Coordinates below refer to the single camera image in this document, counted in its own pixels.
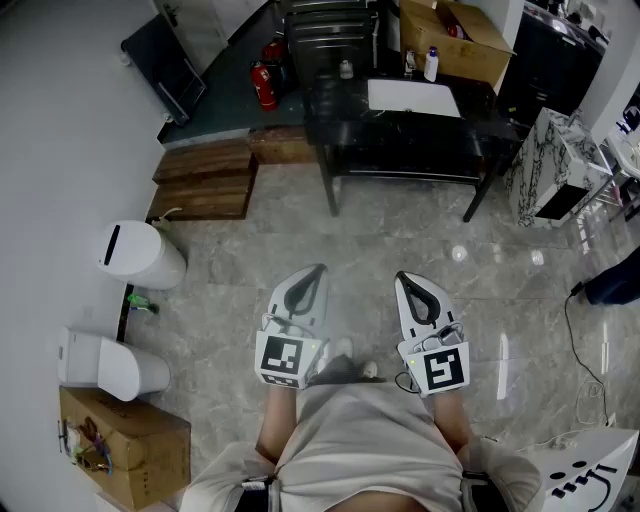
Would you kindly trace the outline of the person's left forearm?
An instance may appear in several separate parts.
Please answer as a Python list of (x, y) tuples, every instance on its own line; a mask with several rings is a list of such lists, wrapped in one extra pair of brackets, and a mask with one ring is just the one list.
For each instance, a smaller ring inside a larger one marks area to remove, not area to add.
[(277, 464), (297, 426), (297, 390), (270, 386), (256, 451)]

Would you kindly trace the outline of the white marble veined cabinet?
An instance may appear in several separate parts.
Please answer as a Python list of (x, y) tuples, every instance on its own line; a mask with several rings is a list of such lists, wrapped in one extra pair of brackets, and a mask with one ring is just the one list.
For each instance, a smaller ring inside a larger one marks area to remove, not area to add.
[(579, 120), (540, 110), (504, 176), (518, 225), (559, 228), (596, 197), (613, 173)]

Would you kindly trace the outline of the large open cardboard box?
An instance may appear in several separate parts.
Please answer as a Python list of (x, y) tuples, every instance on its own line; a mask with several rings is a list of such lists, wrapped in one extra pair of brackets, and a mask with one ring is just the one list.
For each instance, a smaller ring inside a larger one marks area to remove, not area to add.
[(399, 0), (400, 51), (424, 70), (431, 49), (437, 73), (496, 87), (514, 51), (484, 10), (453, 0)]

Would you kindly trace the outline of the person's beige shirt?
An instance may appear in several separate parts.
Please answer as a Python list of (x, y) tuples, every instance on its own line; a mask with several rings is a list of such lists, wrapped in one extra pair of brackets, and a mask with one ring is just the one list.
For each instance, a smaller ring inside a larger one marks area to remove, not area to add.
[(433, 404), (390, 383), (297, 393), (277, 464), (229, 445), (186, 489), (180, 512), (541, 512), (538, 468), (475, 435), (455, 454)]

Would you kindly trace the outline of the white toilet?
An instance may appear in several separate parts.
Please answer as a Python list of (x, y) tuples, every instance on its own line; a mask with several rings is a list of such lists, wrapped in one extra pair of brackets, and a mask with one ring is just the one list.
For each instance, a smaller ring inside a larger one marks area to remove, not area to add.
[(159, 356), (66, 327), (59, 338), (57, 372), (64, 386), (99, 388), (123, 402), (164, 391), (171, 377)]

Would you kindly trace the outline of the brown wooden step platform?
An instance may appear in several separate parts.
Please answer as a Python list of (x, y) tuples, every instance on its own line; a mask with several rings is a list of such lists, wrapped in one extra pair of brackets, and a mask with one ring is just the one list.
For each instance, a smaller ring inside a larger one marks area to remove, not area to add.
[(157, 189), (146, 219), (243, 219), (260, 166), (315, 161), (301, 126), (251, 130), (241, 137), (170, 149), (154, 173)]

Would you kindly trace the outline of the black drawer cabinet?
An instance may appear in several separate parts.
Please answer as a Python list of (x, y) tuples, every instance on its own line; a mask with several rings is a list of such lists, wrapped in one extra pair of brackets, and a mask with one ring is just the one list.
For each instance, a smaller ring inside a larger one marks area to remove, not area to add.
[(350, 65), (356, 76), (377, 68), (378, 0), (281, 0), (285, 35), (301, 85)]

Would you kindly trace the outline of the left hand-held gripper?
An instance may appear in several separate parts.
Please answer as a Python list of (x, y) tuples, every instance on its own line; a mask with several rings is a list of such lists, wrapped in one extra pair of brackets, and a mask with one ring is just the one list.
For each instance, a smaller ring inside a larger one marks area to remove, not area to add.
[(254, 370), (265, 384), (305, 389), (317, 374), (327, 339), (294, 321), (323, 321), (329, 277), (324, 264), (294, 272), (273, 290), (270, 313), (256, 332)]

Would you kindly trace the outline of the white rectangular sink basin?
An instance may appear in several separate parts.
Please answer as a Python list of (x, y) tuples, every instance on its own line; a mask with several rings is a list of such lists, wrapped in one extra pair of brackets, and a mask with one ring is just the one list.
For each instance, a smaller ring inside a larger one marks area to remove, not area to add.
[(368, 80), (371, 110), (413, 112), (460, 118), (450, 89), (444, 85), (390, 79)]

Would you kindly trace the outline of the black flat case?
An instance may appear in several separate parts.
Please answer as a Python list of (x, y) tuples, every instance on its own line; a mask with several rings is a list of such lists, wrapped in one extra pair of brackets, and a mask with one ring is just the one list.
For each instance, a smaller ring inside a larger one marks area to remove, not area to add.
[(178, 126), (188, 123), (208, 87), (166, 18), (158, 14), (121, 43)]

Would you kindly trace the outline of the person's right forearm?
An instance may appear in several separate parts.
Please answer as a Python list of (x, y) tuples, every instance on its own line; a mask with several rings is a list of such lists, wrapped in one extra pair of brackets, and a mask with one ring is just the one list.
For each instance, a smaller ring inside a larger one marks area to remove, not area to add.
[(463, 397), (458, 390), (433, 396), (433, 421), (455, 454), (473, 437)]

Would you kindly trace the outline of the white cylindrical trash can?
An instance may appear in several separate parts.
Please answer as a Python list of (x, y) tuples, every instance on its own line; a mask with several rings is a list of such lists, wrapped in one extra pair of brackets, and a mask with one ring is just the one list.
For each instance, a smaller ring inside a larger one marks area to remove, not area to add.
[(96, 240), (95, 257), (106, 274), (150, 290), (176, 287), (187, 270), (185, 258), (163, 233), (136, 220), (109, 224)]

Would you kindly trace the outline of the white device with black buttons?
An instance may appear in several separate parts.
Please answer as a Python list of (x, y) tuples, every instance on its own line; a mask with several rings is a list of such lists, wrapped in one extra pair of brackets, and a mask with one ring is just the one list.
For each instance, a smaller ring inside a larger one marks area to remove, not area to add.
[(542, 512), (609, 512), (639, 436), (637, 430), (599, 427), (579, 433), (566, 448), (537, 452), (545, 485)]

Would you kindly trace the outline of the person's left white shoe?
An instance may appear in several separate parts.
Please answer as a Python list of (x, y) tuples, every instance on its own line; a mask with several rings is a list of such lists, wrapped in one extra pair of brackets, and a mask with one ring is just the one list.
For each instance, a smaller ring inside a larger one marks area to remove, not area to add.
[(342, 356), (348, 359), (353, 358), (353, 342), (348, 337), (343, 337), (338, 341), (329, 341), (324, 345), (322, 355), (316, 365), (317, 372), (322, 372), (329, 363)]

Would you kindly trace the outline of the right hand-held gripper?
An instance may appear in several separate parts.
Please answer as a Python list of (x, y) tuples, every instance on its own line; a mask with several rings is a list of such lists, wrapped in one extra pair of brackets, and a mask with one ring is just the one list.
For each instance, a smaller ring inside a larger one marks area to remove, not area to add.
[[(424, 276), (404, 271), (396, 273), (394, 287), (405, 339), (398, 344), (398, 353), (410, 379), (407, 386), (398, 386), (421, 398), (468, 386), (469, 343), (462, 323), (454, 321), (448, 293)], [(428, 336), (417, 336), (437, 329)]]

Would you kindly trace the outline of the black glossy appliance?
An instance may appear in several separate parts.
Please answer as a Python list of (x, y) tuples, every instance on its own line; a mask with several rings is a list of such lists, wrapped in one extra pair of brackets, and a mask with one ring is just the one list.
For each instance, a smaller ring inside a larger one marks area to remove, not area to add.
[(571, 115), (605, 51), (579, 26), (527, 2), (497, 100), (501, 112), (527, 126), (543, 108)]

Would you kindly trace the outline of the black marble sink countertop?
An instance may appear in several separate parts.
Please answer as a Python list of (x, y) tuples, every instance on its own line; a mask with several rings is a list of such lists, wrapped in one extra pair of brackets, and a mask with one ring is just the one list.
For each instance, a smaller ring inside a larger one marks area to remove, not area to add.
[(308, 139), (323, 145), (392, 145), (480, 150), (520, 142), (513, 124), (495, 107), (493, 89), (484, 82), (449, 77), (438, 83), (450, 89), (460, 118), (413, 112), (376, 111), (368, 105), (368, 80), (319, 79), (308, 95)]

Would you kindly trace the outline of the small brown cardboard box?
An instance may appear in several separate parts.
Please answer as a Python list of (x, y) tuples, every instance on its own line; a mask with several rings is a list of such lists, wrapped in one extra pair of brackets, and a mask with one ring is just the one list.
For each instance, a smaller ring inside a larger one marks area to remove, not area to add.
[(61, 452), (133, 511), (165, 501), (191, 481), (191, 425), (143, 400), (97, 388), (59, 389)]

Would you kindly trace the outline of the red fire extinguisher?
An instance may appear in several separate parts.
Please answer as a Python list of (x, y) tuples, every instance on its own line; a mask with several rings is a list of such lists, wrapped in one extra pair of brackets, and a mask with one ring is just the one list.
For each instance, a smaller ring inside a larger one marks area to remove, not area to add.
[(264, 111), (275, 110), (278, 100), (267, 66), (255, 61), (251, 65), (250, 75), (261, 108)]
[(280, 62), (286, 58), (288, 47), (283, 36), (276, 36), (262, 49), (261, 59), (265, 62)]

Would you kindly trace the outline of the person's grey trousers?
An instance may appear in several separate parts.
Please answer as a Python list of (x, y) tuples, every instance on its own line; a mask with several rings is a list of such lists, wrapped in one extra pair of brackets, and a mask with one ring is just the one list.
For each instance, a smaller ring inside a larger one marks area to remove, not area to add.
[(308, 382), (309, 387), (318, 385), (348, 385), (348, 384), (373, 384), (385, 383), (381, 377), (367, 377), (363, 373), (364, 366), (358, 366), (346, 355), (340, 355), (331, 359), (327, 365), (314, 375)]

